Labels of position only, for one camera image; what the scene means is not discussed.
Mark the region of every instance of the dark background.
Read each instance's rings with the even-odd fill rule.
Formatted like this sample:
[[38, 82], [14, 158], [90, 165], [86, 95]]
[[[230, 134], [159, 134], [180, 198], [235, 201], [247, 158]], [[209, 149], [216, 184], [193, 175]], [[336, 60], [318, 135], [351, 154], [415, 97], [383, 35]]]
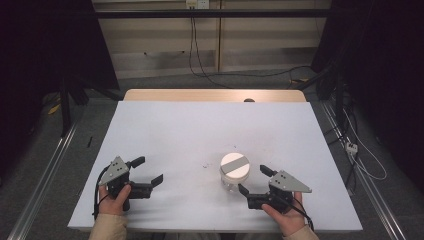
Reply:
[[[363, 30], [354, 35], [347, 59], [338, 66], [345, 88], [397, 165], [424, 191], [424, 85], [419, 74], [424, 69], [424, 17], [419, 1], [335, 0], [332, 7], [362, 8], [362, 20], [328, 19], [312, 67], [320, 71], [331, 62], [340, 52], [341, 36], [359, 23]], [[325, 81], [334, 86], [334, 79]]]
[[[328, 19], [312, 67], [322, 70], [340, 53], [340, 40], [352, 24], [366, 20], [360, 22], [364, 31], [354, 36], [348, 58], [339, 67], [346, 88], [376, 135], [423, 191], [423, 84], [419, 75], [424, 68], [423, 15], [418, 1], [335, 0], [332, 7], [367, 9], [371, 5], [364, 18]], [[119, 88], [98, 21], [47, 14], [61, 10], [94, 11], [89, 0], [0, 3], [0, 174], [25, 145], [43, 96], [59, 91], [64, 77], [79, 76], [103, 88]]]
[[2, 175], [24, 148], [43, 96], [58, 92], [63, 78], [119, 88], [97, 19], [54, 16], [63, 10], [94, 12], [90, 0], [0, 3]]

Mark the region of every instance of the human hand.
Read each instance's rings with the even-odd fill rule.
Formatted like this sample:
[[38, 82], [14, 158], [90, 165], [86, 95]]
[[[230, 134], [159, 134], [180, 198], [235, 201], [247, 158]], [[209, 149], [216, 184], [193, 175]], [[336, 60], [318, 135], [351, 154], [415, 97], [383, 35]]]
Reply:
[[[293, 203], [298, 209], [302, 209], [302, 193], [295, 192], [294, 198], [297, 199]], [[293, 233], [299, 231], [301, 228], [305, 226], [305, 219], [302, 214], [298, 213], [294, 209], [290, 209], [288, 212], [282, 214], [269, 206], [268, 204], [263, 204], [262, 209], [277, 222], [280, 227], [281, 232], [284, 236], [290, 236]]]
[[122, 215], [123, 205], [128, 195], [131, 192], [131, 185], [125, 185], [119, 192], [118, 196], [113, 198], [109, 195], [105, 185], [99, 186], [99, 199], [103, 199], [99, 205], [99, 213], [111, 214], [111, 215]]

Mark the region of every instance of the wall outlet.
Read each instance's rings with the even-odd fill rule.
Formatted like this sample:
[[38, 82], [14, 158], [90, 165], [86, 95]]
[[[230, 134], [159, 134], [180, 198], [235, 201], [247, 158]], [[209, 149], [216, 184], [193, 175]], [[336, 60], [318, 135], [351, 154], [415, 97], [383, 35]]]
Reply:
[[209, 0], [197, 0], [197, 9], [209, 9]]
[[186, 0], [187, 9], [197, 9], [197, 0]]

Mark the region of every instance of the white tabletop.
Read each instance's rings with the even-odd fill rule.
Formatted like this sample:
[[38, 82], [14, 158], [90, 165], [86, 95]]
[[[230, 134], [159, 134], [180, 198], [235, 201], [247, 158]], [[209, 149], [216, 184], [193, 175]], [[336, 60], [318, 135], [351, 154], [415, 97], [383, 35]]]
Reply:
[[120, 102], [69, 227], [90, 230], [101, 170], [115, 156], [146, 163], [130, 180], [148, 183], [164, 174], [150, 199], [130, 200], [129, 229], [154, 232], [278, 232], [262, 210], [222, 187], [224, 155], [239, 152], [251, 164], [244, 186], [269, 190], [265, 164], [312, 188], [304, 207], [317, 231], [362, 230], [352, 202], [309, 103]]

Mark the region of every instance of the white cylinder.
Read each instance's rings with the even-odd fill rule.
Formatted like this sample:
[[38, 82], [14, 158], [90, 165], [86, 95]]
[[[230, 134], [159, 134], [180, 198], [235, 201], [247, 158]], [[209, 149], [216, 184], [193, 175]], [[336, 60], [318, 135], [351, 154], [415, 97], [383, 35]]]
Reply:
[[229, 191], [236, 191], [237, 185], [249, 176], [249, 160], [240, 153], [229, 153], [221, 160], [221, 180]]

